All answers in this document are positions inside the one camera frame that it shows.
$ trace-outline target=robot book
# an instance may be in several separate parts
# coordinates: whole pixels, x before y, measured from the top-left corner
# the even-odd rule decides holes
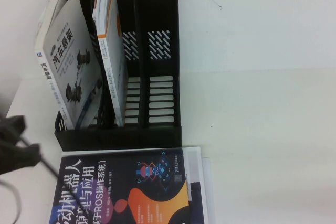
[[[187,224],[190,211],[182,149],[63,157],[49,224]]]

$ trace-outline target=book spine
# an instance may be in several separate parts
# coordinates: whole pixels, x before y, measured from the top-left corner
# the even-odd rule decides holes
[[[100,46],[100,51],[101,55],[103,58],[103,64],[105,68],[105,73],[107,77],[107,82],[109,84],[109,90],[111,94],[111,99],[112,99],[112,104],[114,108],[114,113],[116,114],[115,119],[117,120],[117,126],[118,127],[123,127],[124,126],[124,120],[122,117],[122,112],[120,108],[120,103],[117,95],[117,87],[115,84],[115,79],[112,73],[112,65],[111,65],[111,60],[110,60],[110,54],[107,48],[107,42],[106,38],[98,38],[99,41],[99,46]]]
[[[64,100],[59,91],[58,85],[54,78],[54,74],[53,71],[51,70],[47,57],[43,50],[36,50],[36,55],[38,62],[40,63],[40,66],[45,74],[45,78],[47,78],[47,82],[50,85],[51,91],[53,92],[53,95],[56,99],[57,105],[59,107],[59,112],[61,113],[64,123],[68,130],[73,130],[75,127],[71,121],[69,112],[67,110],[67,107],[65,106]]]

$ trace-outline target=book cover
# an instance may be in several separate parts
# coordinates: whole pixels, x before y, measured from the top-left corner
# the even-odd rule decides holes
[[[37,39],[35,51],[67,128],[79,129],[102,85],[79,0],[66,1],[45,37]],[[98,108],[91,110],[89,121]]]
[[[190,223],[182,149],[63,157],[49,224]]]

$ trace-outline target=black file organizer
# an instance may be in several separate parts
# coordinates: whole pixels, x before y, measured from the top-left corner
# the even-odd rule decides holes
[[[101,58],[97,47],[98,39],[92,20],[93,0],[80,0],[97,55]],[[103,90],[97,125],[85,130],[67,130],[60,113],[55,122],[55,135],[63,151],[109,150],[121,148],[160,148],[181,147],[180,116],[180,55],[179,55],[179,21],[178,0],[117,0],[121,29],[124,36],[131,35],[136,39],[136,51],[125,53],[130,77],[140,77],[140,102],[138,123],[118,128],[114,124],[114,110],[106,76],[102,66]],[[170,76],[173,86],[171,101],[173,112],[171,123],[151,123],[149,116],[151,77]]]

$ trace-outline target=black cable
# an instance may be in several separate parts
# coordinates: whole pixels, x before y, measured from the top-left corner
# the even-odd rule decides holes
[[[17,220],[19,219],[20,215],[21,215],[21,198],[20,198],[20,194],[19,191],[15,188],[15,186],[13,186],[12,184],[5,182],[3,180],[0,180],[0,185],[7,188],[8,190],[10,190],[14,197],[15,197],[15,201],[16,201],[16,207],[17,207],[17,213],[16,213],[16,217],[15,220],[13,222],[13,224],[15,224],[17,222]]]
[[[10,124],[6,124],[6,128],[7,130],[10,132],[10,134],[12,134],[16,139],[19,139],[21,142],[23,142],[27,147],[30,146],[29,142],[24,139],[22,136],[20,136],[16,130],[10,125]],[[62,185],[66,188],[66,190],[73,196],[73,198],[75,199],[76,203],[79,205],[80,209],[82,210],[82,212],[84,213],[85,217],[87,218],[88,221],[90,221],[89,219],[89,212],[88,210],[86,210],[82,203],[79,201],[79,199],[76,197],[76,195],[74,194],[74,192],[71,190],[71,188],[69,187],[68,184],[66,184],[62,179],[60,179],[60,177],[58,176],[57,171],[41,156],[41,162],[44,164],[44,166],[50,171],[51,174],[53,174],[56,179],[57,182],[62,183]]]

